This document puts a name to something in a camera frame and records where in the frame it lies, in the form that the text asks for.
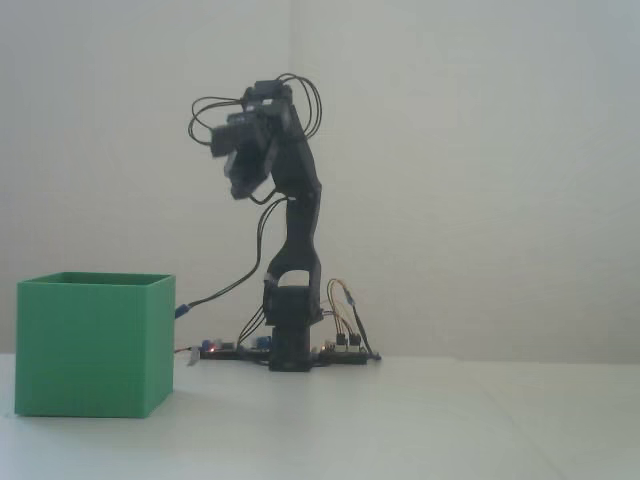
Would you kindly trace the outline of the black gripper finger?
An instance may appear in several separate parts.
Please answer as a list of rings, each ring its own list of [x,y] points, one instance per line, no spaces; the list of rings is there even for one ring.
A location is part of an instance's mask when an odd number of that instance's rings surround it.
[[[254,191],[254,162],[250,152],[234,150],[226,160],[224,174],[230,182],[230,192],[235,200],[248,198]]]
[[[254,193],[267,180],[271,174],[275,159],[276,143],[271,142],[264,155],[258,161],[257,173],[255,175],[254,185],[251,187],[251,193]]]

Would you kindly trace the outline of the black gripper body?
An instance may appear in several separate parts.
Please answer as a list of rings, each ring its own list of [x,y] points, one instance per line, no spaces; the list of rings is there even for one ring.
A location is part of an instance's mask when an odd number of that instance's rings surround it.
[[[267,121],[255,112],[230,114],[224,125],[211,130],[210,151],[214,158],[238,151],[243,147],[266,149],[269,143]]]

